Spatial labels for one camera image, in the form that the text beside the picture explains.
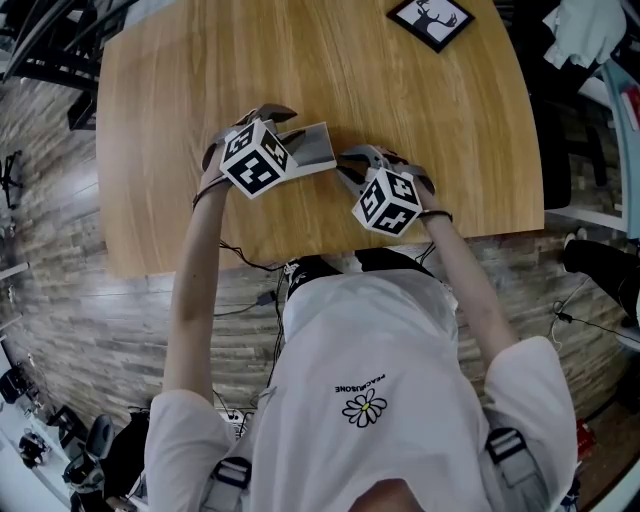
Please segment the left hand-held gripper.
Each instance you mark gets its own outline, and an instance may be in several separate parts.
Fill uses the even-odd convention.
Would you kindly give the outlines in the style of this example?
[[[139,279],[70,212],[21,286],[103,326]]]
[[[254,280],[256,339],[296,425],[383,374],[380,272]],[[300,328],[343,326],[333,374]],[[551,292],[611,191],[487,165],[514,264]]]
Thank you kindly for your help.
[[[274,133],[267,121],[286,122],[297,112],[279,104],[267,103],[254,116],[216,134],[202,160],[207,173],[201,196],[222,184],[234,185],[246,197],[253,199],[290,177],[298,168],[293,155],[306,138],[306,130]]]

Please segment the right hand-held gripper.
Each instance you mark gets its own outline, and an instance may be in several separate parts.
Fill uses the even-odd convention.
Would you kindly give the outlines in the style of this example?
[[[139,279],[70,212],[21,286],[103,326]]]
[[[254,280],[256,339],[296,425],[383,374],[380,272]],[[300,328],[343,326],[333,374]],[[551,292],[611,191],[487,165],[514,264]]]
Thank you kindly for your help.
[[[336,171],[345,187],[357,198],[353,215],[369,231],[391,237],[402,236],[418,215],[427,210],[416,190],[420,181],[432,194],[435,188],[423,167],[389,169],[380,152],[382,146],[361,144],[338,156]],[[367,168],[364,174],[352,168]]]

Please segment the small grey box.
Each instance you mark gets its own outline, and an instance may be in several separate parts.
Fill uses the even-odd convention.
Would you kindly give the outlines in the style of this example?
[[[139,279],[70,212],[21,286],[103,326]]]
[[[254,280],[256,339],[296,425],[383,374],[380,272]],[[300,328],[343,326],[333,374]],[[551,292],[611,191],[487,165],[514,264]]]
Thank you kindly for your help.
[[[306,138],[298,151],[291,155],[295,165],[286,171],[285,181],[333,170],[337,165],[326,122],[300,129],[306,130]]]

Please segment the person's right forearm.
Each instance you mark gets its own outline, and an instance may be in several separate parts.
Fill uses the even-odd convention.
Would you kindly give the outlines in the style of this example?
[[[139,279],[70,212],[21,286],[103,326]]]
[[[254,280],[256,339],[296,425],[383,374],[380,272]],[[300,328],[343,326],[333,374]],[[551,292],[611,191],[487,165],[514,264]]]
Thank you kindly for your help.
[[[416,190],[427,210],[442,210],[435,196],[421,183]],[[453,293],[469,324],[481,357],[490,373],[495,374],[495,361],[504,361],[516,344],[516,335],[506,321],[503,310],[485,271],[464,239],[447,218],[424,222],[443,261]]]

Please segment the person's left forearm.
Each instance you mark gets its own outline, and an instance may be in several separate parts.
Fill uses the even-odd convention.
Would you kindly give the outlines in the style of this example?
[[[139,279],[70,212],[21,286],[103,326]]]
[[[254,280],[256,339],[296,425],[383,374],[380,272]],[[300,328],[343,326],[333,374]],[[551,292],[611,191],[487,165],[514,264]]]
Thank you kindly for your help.
[[[214,177],[209,169],[204,177]],[[189,390],[214,400],[210,350],[219,272],[219,243],[228,191],[207,194],[193,210],[171,296],[163,390]]]

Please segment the person's black trousers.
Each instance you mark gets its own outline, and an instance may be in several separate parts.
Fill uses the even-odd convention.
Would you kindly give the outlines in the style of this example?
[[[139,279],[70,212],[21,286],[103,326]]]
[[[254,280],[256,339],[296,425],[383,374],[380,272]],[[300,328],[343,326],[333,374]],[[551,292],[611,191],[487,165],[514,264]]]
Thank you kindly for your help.
[[[413,270],[433,277],[433,274],[409,256],[387,248],[356,250],[354,253],[362,272],[386,270]],[[289,261],[284,267],[288,280],[287,298],[301,286],[316,279],[341,276],[342,272],[331,266],[320,255],[304,256]]]

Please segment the black framed deer picture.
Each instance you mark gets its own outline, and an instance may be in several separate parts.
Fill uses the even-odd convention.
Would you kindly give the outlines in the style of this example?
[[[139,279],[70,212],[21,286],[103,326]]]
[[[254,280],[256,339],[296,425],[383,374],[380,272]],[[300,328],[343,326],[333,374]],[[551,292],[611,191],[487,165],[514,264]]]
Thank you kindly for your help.
[[[440,53],[475,17],[455,0],[404,0],[386,17]]]

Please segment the person's white t-shirt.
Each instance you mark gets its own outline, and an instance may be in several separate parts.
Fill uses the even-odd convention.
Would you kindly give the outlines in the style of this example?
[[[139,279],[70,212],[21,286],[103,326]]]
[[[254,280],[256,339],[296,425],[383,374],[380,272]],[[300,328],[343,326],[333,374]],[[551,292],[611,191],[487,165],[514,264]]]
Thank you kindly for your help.
[[[348,512],[389,479],[427,512],[552,512],[577,463],[557,353],[539,336],[516,343],[487,371],[482,405],[459,367],[453,304],[407,270],[298,288],[244,441],[192,392],[153,400],[150,512]]]

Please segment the pale cloth garment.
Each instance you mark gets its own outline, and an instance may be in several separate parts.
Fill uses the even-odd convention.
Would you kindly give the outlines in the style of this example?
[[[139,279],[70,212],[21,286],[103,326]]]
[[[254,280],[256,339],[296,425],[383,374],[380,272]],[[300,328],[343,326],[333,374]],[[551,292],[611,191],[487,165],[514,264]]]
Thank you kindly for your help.
[[[627,27],[620,0],[561,0],[542,22],[554,37],[544,59],[557,69],[605,63]]]

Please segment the white power strip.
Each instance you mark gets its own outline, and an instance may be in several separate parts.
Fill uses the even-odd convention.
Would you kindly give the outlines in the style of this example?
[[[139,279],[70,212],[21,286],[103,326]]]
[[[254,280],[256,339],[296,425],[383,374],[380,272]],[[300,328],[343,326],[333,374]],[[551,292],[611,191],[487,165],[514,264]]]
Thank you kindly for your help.
[[[254,409],[219,409],[223,420],[231,426],[237,439],[241,438],[255,414]]]

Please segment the black office chair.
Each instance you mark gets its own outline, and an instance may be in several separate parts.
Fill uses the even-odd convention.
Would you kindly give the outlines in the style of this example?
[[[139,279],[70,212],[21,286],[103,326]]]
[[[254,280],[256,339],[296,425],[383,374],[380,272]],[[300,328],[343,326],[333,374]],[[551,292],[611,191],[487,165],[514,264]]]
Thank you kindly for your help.
[[[85,512],[81,498],[103,492],[105,474],[101,462],[108,456],[114,437],[111,417],[106,414],[98,416],[80,454],[66,466],[62,478],[71,491],[71,512]]]

